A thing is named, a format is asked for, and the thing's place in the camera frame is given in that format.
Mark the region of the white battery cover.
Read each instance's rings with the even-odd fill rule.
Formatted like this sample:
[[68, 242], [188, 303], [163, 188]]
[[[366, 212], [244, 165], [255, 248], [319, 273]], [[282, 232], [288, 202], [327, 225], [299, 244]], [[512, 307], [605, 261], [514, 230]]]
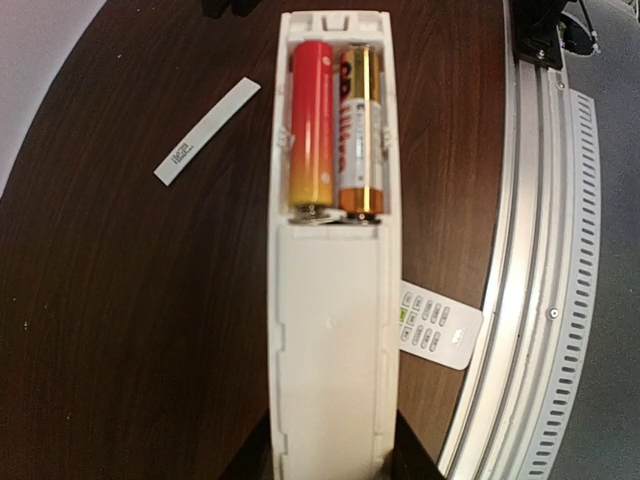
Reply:
[[156, 178], [170, 186], [199, 151], [256, 94], [261, 86], [243, 77], [178, 142], [154, 170]]

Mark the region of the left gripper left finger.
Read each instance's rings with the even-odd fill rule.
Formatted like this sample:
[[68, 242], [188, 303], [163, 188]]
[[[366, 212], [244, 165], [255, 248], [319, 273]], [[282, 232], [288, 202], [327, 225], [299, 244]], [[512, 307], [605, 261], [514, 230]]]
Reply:
[[272, 479], [273, 458], [270, 433], [270, 411], [255, 425], [246, 441], [234, 455], [219, 479]]

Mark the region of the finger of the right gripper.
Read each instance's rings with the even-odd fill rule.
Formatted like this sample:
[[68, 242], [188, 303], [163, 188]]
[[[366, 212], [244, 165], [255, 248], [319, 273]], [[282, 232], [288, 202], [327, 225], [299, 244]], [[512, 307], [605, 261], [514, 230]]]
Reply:
[[201, 0], [201, 10], [207, 18], [221, 18], [227, 10], [234, 16], [247, 17], [261, 0]]

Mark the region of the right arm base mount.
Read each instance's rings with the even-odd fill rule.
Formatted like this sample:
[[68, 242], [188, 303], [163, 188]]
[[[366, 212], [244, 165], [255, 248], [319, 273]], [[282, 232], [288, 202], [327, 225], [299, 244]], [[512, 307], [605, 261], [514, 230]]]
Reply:
[[566, 12], [567, 0], [507, 2], [516, 59], [561, 71], [566, 52], [590, 57], [600, 52], [598, 33], [584, 1], [577, 1], [584, 21]]

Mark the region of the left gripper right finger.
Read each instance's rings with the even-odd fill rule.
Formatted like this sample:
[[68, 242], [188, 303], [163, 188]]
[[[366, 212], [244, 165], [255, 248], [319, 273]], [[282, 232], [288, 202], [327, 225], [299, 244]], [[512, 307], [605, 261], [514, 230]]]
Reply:
[[396, 411], [394, 446], [387, 456], [387, 478], [392, 480], [445, 480], [400, 410]]

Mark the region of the slim white remote control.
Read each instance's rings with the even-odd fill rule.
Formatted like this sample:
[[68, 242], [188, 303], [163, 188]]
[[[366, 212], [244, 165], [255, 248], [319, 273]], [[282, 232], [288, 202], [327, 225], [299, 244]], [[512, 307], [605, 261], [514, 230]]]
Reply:
[[[293, 53], [321, 41], [381, 57], [382, 188], [376, 224], [299, 224], [289, 204]], [[270, 431], [277, 479], [380, 479], [394, 448], [399, 370], [402, 200], [390, 16], [287, 12], [275, 67], [268, 206]]]

